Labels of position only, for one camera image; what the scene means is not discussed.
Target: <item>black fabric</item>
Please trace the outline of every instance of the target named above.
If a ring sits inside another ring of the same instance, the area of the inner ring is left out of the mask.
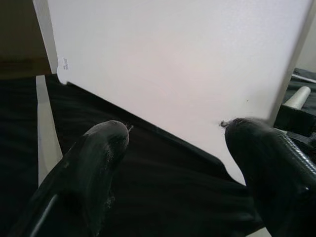
[[[0,80],[0,236],[38,187],[35,78]]]
[[[63,153],[99,122],[134,126],[102,236],[244,236],[262,226],[247,189],[217,158],[78,87],[61,85],[56,76],[46,79]],[[312,89],[303,110],[316,115],[316,84],[292,79],[284,100],[303,85]],[[35,79],[0,81],[0,98],[0,236],[5,236],[38,185]]]
[[[247,188],[217,158],[78,87],[46,80],[64,153],[97,123],[133,126],[100,236],[244,236],[263,226]]]

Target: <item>white edge strip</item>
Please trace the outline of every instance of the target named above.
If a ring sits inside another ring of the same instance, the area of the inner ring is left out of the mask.
[[[36,77],[38,98],[38,156],[39,185],[62,158],[53,114],[50,107],[45,76]]]

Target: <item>black cloth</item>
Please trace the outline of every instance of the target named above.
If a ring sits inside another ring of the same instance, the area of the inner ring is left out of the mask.
[[[63,153],[97,123],[133,126],[100,236],[244,236],[263,226],[247,188],[217,158],[76,86],[46,78]]]
[[[0,236],[38,187],[35,78],[0,80]]]
[[[101,236],[244,236],[263,226],[247,188],[233,181],[217,158],[76,86],[61,85],[55,75],[46,82],[63,153],[97,123],[114,119],[133,126]],[[312,89],[303,110],[315,114],[312,83],[293,79],[284,100],[303,85]],[[38,185],[35,79],[0,81],[0,90],[0,236],[5,236]]]

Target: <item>black object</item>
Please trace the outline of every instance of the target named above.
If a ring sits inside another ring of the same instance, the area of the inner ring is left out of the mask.
[[[274,127],[309,137],[315,130],[316,117],[301,110],[281,105]]]
[[[114,201],[112,176],[128,141],[121,122],[88,130],[45,178],[9,237],[97,236]]]
[[[315,236],[314,163],[288,136],[259,120],[235,119],[225,138],[272,236]]]

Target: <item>black surface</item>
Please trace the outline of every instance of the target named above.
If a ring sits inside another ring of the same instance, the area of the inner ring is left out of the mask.
[[[134,126],[101,236],[244,236],[262,226],[248,190],[217,158],[78,87],[49,77],[47,88],[63,152],[99,122]]]
[[[0,236],[38,187],[35,78],[0,80]]]
[[[312,135],[315,125],[314,115],[285,105],[281,105],[274,123],[275,128],[307,137]]]
[[[217,158],[78,87],[61,85],[56,76],[46,78],[63,153],[97,123],[117,119],[134,125],[114,178],[117,199],[103,236],[243,236],[262,226],[247,189]],[[315,84],[292,80],[284,100],[303,85],[312,89],[303,110],[316,115]],[[0,81],[0,92],[0,236],[5,236],[38,185],[35,79]]]

